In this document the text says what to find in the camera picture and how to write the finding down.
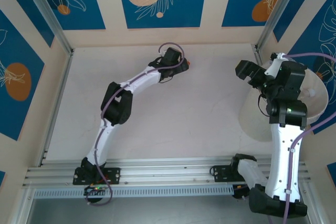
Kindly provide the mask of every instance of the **white container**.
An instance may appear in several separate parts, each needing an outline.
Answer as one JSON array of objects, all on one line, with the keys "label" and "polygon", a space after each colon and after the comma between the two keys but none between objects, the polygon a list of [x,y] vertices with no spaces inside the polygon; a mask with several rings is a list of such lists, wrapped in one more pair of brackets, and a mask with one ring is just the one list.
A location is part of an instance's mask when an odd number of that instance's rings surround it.
[{"label": "white container", "polygon": [[[268,61],[262,67],[268,68],[270,64],[271,61]],[[310,69],[306,70],[300,90],[299,100],[307,106],[307,125],[310,125],[324,113],[329,101],[328,92],[322,80]],[[257,141],[269,142],[272,141],[269,118],[264,116],[258,108],[259,95],[259,90],[251,88],[240,110],[238,120],[241,128],[249,137]],[[261,98],[260,108],[265,114],[267,114],[266,105],[266,101]]]}]

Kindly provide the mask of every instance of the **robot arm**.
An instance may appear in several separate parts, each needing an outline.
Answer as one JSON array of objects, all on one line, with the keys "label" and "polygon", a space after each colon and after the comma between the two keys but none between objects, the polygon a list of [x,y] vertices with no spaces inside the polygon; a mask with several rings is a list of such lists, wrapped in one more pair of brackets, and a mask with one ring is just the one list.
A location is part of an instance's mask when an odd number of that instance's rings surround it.
[{"label": "robot arm", "polygon": [[125,123],[131,115],[133,96],[165,78],[172,78],[188,69],[188,62],[182,58],[181,53],[173,48],[168,48],[163,57],[156,58],[132,79],[120,84],[115,82],[109,84],[101,104],[103,116],[96,138],[99,141],[95,141],[88,155],[82,160],[81,167],[76,169],[74,185],[100,183],[102,177],[98,173],[97,164],[104,174],[110,172],[111,169],[104,169],[108,151],[117,128]]},{"label": "robot arm", "polygon": [[[306,66],[273,54],[272,65],[264,69],[253,62],[241,61],[236,74],[241,79],[251,77],[249,84],[267,100],[266,111],[272,132],[273,153],[267,179],[256,160],[239,159],[237,171],[250,188],[249,205],[252,212],[282,217],[286,195],[290,195],[289,217],[305,216],[307,206],[300,202],[298,188],[299,152],[301,140],[291,149],[293,140],[307,126],[307,107],[298,100]],[[288,171],[289,154],[293,152],[292,171]],[[291,174],[291,190],[287,179]]]}]

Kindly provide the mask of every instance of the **white table surface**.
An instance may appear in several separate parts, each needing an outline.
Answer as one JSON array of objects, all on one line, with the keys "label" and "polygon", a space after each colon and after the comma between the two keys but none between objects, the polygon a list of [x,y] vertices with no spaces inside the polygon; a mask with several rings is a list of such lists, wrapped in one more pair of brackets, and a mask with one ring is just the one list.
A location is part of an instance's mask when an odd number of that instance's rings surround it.
[{"label": "white table surface", "polygon": [[[250,44],[184,45],[187,72],[133,98],[132,114],[113,140],[109,158],[209,157],[270,154],[271,142],[248,137],[238,122],[250,89],[235,75]],[[110,82],[120,83],[154,60],[158,46],[77,48],[47,160],[81,160],[91,149]]]}]

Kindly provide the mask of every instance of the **white floor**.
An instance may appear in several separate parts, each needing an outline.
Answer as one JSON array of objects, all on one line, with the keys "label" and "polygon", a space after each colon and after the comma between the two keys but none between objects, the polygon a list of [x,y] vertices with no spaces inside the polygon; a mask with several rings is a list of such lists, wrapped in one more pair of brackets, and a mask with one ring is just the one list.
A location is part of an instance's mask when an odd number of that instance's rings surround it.
[{"label": "white floor", "polygon": [[[81,160],[95,141],[108,84],[126,81],[154,60],[157,46],[77,48],[47,159]],[[238,123],[250,89],[235,75],[250,44],[185,45],[190,69],[133,99],[109,158],[209,157],[270,154],[271,142],[248,137]]]}]

